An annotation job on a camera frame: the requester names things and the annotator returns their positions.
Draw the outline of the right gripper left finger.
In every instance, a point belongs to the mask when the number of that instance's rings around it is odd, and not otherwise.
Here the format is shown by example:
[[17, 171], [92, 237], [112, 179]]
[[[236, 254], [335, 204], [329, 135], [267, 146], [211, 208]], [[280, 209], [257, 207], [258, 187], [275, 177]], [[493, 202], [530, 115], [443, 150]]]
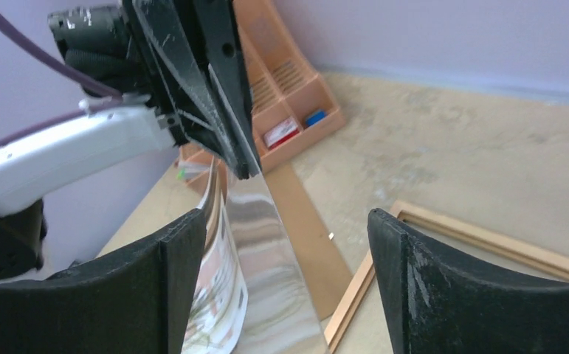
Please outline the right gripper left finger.
[[46, 280], [0, 284], [0, 353], [180, 353], [205, 238], [193, 209]]

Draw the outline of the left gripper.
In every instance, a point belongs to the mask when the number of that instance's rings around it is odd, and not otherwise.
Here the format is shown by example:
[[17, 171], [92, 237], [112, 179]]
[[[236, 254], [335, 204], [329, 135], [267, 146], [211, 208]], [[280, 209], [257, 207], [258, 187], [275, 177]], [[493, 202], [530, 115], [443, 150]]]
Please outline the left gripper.
[[236, 178], [261, 173], [252, 138], [252, 92], [231, 1], [133, 1], [50, 13], [64, 63], [171, 123], [225, 162]]

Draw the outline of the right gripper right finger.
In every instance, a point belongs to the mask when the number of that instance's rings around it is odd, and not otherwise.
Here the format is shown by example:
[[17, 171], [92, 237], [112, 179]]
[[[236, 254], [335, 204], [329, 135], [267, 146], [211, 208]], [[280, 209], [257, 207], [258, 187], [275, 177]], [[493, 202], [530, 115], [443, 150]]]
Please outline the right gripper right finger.
[[403, 223], [368, 215], [395, 353], [569, 353], [569, 283], [488, 263]]

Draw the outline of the brown wooden picture frame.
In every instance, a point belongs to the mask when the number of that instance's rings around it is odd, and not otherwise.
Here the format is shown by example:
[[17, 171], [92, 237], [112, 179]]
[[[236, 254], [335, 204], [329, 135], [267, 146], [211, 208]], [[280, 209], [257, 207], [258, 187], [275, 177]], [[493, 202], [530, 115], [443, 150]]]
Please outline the brown wooden picture frame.
[[377, 282], [395, 353], [569, 353], [569, 257], [395, 202], [325, 329], [335, 352]]

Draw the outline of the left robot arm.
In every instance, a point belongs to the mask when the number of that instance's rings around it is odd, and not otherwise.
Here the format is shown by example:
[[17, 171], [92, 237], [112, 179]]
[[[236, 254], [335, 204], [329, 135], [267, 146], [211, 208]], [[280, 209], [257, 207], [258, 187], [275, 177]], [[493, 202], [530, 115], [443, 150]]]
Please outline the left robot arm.
[[59, 58], [0, 13], [0, 32], [87, 98], [0, 138], [0, 280], [42, 267], [44, 196], [108, 167], [193, 143], [240, 180], [262, 171], [231, 1], [120, 1], [48, 24]]

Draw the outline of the brown backing board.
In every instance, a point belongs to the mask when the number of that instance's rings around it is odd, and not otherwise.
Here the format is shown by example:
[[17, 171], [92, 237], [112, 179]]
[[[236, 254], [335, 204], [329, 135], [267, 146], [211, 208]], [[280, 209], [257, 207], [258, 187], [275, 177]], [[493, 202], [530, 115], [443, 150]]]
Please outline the brown backing board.
[[352, 273], [290, 164], [265, 175], [319, 319], [336, 310]]

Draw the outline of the orange plastic file organizer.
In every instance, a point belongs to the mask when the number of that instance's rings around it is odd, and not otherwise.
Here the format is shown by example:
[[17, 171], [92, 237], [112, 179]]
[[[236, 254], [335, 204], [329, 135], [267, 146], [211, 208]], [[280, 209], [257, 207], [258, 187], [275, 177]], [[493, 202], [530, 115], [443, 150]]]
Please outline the orange plastic file organizer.
[[[306, 60], [271, 1], [234, 1], [253, 94], [253, 139], [265, 173], [342, 128], [346, 119], [319, 72]], [[322, 109], [327, 116], [307, 128], [304, 119]], [[274, 149], [263, 135], [288, 117], [299, 134]]]

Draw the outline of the green white small item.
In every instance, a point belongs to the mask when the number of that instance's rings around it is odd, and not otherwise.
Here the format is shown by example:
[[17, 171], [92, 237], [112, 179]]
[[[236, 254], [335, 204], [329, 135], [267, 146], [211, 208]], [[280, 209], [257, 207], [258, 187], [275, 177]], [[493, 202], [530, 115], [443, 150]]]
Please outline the green white small item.
[[190, 179], [191, 179], [190, 175], [188, 175], [188, 174], [186, 173], [186, 169], [184, 169], [184, 168], [179, 168], [179, 169], [178, 169], [177, 174], [176, 174], [176, 178], [177, 178], [178, 180], [181, 180], [181, 181], [186, 181], [186, 180], [190, 180]]

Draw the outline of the red white small box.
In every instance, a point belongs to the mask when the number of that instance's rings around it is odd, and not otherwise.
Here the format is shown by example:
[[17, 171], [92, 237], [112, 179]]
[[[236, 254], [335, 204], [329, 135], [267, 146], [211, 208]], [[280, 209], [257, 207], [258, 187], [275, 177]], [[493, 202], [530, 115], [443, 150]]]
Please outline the red white small box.
[[293, 136], [299, 134], [299, 126], [293, 117], [288, 117], [269, 129], [263, 135], [263, 141], [267, 149], [274, 149], [282, 145]]

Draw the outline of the blue small box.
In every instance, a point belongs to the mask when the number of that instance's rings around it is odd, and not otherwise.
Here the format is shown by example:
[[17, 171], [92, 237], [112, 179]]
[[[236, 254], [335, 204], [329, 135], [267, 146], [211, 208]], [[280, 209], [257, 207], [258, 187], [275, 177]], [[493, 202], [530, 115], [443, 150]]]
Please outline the blue small box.
[[305, 119], [304, 119], [304, 123], [306, 124], [306, 127], [309, 128], [312, 125], [317, 124], [318, 122], [320, 122], [322, 119], [324, 119], [327, 116], [326, 111], [322, 110], [322, 109], [318, 109], [316, 111], [314, 111], [313, 113], [309, 114]]

